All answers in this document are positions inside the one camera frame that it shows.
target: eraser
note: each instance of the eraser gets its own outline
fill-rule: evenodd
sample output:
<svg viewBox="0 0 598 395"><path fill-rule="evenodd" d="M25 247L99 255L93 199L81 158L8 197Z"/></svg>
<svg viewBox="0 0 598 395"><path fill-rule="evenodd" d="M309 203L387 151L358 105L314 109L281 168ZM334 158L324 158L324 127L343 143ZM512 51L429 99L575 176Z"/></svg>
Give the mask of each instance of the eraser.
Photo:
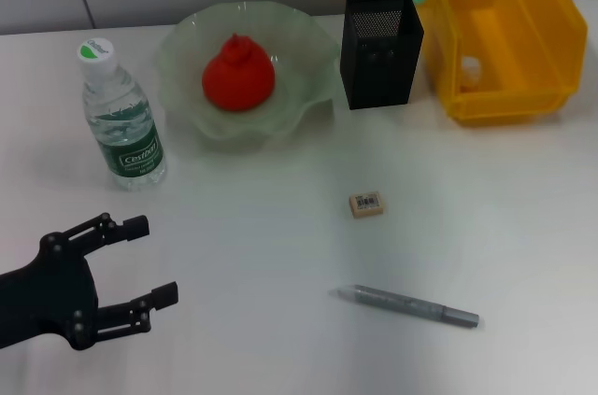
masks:
<svg viewBox="0 0 598 395"><path fill-rule="evenodd" d="M384 203L377 191L353 194L349 197L349 205L354 218L381 215L384 213Z"/></svg>

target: gray marker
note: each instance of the gray marker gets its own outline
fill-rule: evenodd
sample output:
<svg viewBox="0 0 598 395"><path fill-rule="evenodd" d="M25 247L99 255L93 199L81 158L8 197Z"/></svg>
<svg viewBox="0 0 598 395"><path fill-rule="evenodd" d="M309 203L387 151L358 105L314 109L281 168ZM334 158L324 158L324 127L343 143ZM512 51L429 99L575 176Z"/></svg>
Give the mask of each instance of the gray marker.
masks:
<svg viewBox="0 0 598 395"><path fill-rule="evenodd" d="M430 320L458 325L460 327L475 328L479 323L479 316L477 314L366 286L345 286L334 290L333 293L341 299L351 302L369 304L377 308L429 318Z"/></svg>

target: pen cap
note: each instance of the pen cap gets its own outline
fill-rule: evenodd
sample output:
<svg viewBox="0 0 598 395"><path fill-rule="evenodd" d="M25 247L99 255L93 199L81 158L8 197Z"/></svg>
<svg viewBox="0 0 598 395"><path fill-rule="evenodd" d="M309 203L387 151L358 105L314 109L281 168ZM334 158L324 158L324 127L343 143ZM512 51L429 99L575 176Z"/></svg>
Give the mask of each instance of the pen cap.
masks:
<svg viewBox="0 0 598 395"><path fill-rule="evenodd" d="M479 316L474 313L445 306L442 310L442 320L459 327L475 328L479 323Z"/></svg>

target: barcode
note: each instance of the barcode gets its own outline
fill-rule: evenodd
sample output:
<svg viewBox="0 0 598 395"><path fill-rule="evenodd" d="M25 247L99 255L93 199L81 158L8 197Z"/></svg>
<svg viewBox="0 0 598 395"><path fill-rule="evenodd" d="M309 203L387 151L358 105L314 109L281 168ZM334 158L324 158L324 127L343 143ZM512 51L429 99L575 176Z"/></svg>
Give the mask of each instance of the barcode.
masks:
<svg viewBox="0 0 598 395"><path fill-rule="evenodd" d="M355 202L357 202L358 210L367 210L370 208L378 208L380 201L377 199L377 194L364 194L362 196L356 196Z"/></svg>

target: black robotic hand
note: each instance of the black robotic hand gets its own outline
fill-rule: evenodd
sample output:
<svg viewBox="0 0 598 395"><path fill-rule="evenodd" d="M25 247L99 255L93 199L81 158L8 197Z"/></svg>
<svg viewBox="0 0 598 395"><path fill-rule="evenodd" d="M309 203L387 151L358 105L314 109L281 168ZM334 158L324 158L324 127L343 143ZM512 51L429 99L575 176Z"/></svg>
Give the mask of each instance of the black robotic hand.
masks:
<svg viewBox="0 0 598 395"><path fill-rule="evenodd" d="M0 348L53 332L76 350L84 350L96 342L149 332L150 310L178 302L177 283L129 303L98 308L92 272L84 258L100 247L148 234L145 216L117 225L104 213L41 238L33 261L0 275Z"/></svg>

